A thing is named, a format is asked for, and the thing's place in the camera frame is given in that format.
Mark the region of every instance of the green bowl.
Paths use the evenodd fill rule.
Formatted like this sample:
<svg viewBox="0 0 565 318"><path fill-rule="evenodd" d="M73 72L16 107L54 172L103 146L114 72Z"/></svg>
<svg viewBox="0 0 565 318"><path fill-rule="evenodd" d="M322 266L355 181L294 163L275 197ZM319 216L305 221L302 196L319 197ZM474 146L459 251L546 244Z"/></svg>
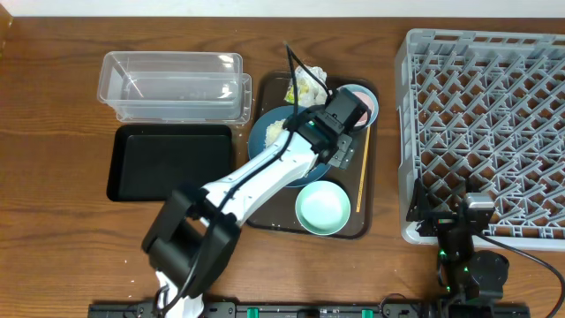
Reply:
<svg viewBox="0 0 565 318"><path fill-rule="evenodd" d="M351 204L347 193L335 183L316 181L307 185L295 205L300 224L317 235L331 235L350 219Z"/></svg>

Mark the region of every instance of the white wall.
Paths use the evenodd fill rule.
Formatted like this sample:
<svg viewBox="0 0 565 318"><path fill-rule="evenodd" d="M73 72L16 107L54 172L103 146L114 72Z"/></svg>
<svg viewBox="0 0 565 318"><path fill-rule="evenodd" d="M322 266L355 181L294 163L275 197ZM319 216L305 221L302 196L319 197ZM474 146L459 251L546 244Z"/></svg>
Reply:
<svg viewBox="0 0 565 318"><path fill-rule="evenodd" d="M565 0L0 0L12 16L565 18Z"/></svg>

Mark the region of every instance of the white dish rack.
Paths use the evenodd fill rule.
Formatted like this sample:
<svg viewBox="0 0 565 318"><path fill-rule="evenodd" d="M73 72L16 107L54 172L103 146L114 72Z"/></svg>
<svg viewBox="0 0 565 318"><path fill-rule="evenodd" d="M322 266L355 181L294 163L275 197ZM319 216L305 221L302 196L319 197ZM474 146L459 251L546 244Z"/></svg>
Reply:
<svg viewBox="0 0 565 318"><path fill-rule="evenodd" d="M395 72L403 237L437 242L406 222L416 178L436 209L471 178L495 198L486 235L565 251L565 36L414 29Z"/></svg>

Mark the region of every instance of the bowl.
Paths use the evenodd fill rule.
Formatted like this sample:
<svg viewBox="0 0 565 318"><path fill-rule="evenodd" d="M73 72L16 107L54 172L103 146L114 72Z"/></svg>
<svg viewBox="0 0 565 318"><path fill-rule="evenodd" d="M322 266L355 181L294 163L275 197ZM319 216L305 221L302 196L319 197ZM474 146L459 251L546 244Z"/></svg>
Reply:
<svg viewBox="0 0 565 318"><path fill-rule="evenodd" d="M370 99L371 102L373 102L373 109L371 109L371 105L367 104L365 101L363 101L363 98L361 96L358 95L359 99L361 99L363 102L365 102L365 104L367 104L367 106L371 109L371 111L373 112L371 114L371 118L369 118L369 125L372 125L374 123L374 121L377 119L377 116L379 115L379 102L377 101L377 97L373 94L373 92L371 92L368 88L366 87L362 87L360 85L357 84L347 84L347 85L343 85L339 88L337 88L337 90L340 90L342 88L347 88L349 89L353 94L355 93L363 93L365 95L367 95ZM366 120L359 120L355 126L360 126L360 125L364 125L366 122Z"/></svg>
<svg viewBox="0 0 565 318"><path fill-rule="evenodd" d="M273 124L277 120L286 119L288 116L292 114L294 106L281 106L277 107L273 110L270 110L268 113L264 114L263 116L259 117L255 125L253 126L251 133L249 135L249 142L247 145L247 154L249 155L249 159L253 159L255 156L260 154L263 150L265 150L265 138L267 137L267 127ZM304 107L299 107L298 112L305 110ZM318 164L316 168L314 168L308 175L304 178L300 178L298 180L292 181L287 184L287 187L300 187L306 186L311 182L318 180L319 178L323 177L326 172L328 172L330 166L327 164Z"/></svg>
<svg viewBox="0 0 565 318"><path fill-rule="evenodd" d="M298 194L295 205L302 227L317 235L331 235L350 219L351 205L347 193L335 183L316 181Z"/></svg>

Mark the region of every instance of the black tray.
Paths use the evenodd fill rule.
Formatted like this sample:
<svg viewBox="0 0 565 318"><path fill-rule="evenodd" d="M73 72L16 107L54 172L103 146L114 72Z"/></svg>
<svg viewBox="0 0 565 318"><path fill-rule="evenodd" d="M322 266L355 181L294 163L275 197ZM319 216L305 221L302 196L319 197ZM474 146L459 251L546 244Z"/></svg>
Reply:
<svg viewBox="0 0 565 318"><path fill-rule="evenodd" d="M225 125L124 125L116 131L106 194L112 201L164 201L187 180L201 187L231 171Z"/></svg>
<svg viewBox="0 0 565 318"><path fill-rule="evenodd" d="M260 83L259 96L255 104L256 121L259 117L270 110L285 106L284 96L289 87L290 74L287 72L269 73ZM328 76L326 84L329 88L335 89L345 84L359 84L371 90L377 99L379 98L377 89L370 82L363 79L347 79L342 77ZM355 139L358 144L356 153L347 170L340 170L332 167L330 171L320 180L327 180L337 183L348 194L351 203L350 219L345 226L336 234L331 235L337 239L358 239L362 237L371 227L373 216L373 174L374 156L376 155L377 120L371 125L369 132L369 144L363 176L363 189L361 191L361 172L363 170L363 158L365 152L366 130L358 134ZM275 194L269 201L261 206L247 223L252 227L275 230L289 231L300 234L311 234L306 231L297 220L294 204L299 188L283 188Z"/></svg>

